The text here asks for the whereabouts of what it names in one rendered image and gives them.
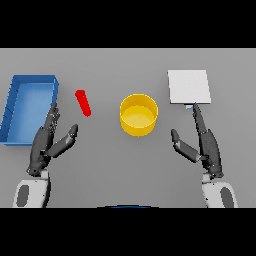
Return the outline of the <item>pale square measuring scale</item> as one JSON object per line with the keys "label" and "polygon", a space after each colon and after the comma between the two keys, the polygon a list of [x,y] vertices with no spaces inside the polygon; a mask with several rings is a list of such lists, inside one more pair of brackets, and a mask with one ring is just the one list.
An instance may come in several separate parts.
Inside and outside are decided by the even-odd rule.
{"label": "pale square measuring scale", "polygon": [[168,70],[167,76],[171,104],[183,104],[190,108],[194,103],[211,103],[205,70]]}

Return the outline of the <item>red beaker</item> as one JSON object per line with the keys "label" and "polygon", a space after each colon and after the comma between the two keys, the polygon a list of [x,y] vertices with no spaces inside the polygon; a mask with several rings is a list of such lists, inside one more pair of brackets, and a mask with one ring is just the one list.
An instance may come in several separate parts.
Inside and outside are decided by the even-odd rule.
{"label": "red beaker", "polygon": [[86,91],[85,90],[77,90],[75,92],[75,97],[79,103],[82,113],[86,117],[89,117],[91,115],[91,108],[90,108],[90,104],[89,104],[87,96],[86,96]]}

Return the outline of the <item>blue tray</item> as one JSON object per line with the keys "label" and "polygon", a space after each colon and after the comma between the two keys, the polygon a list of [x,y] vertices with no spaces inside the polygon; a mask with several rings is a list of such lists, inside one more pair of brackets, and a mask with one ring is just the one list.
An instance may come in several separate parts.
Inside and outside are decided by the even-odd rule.
{"label": "blue tray", "polygon": [[58,87],[55,75],[13,75],[0,123],[0,144],[31,146],[57,101]]}

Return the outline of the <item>yellow bowl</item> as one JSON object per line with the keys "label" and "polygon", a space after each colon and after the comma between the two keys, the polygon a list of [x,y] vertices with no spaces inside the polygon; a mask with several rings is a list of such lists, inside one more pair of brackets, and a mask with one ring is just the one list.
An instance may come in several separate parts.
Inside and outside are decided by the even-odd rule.
{"label": "yellow bowl", "polygon": [[120,126],[133,137],[150,134],[158,118],[158,105],[146,94],[131,94],[120,104]]}

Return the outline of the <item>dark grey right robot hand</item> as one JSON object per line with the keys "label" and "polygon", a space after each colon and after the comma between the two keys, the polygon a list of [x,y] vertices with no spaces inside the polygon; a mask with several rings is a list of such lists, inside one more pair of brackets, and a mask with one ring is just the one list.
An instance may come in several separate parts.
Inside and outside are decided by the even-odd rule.
{"label": "dark grey right robot hand", "polygon": [[201,162],[210,179],[224,176],[221,164],[221,155],[217,140],[210,129],[206,128],[201,110],[197,103],[193,104],[193,117],[199,138],[199,149],[184,142],[175,129],[171,130],[174,150],[192,163]]}

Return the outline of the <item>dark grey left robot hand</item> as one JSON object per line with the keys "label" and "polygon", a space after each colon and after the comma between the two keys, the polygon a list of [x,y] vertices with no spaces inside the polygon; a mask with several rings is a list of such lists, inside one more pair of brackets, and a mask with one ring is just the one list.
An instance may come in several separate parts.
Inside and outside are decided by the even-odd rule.
{"label": "dark grey left robot hand", "polygon": [[76,142],[77,124],[74,124],[58,142],[54,142],[59,117],[59,109],[54,102],[47,113],[44,125],[39,127],[32,143],[30,163],[27,168],[27,173],[32,177],[39,177],[52,158],[59,157]]}

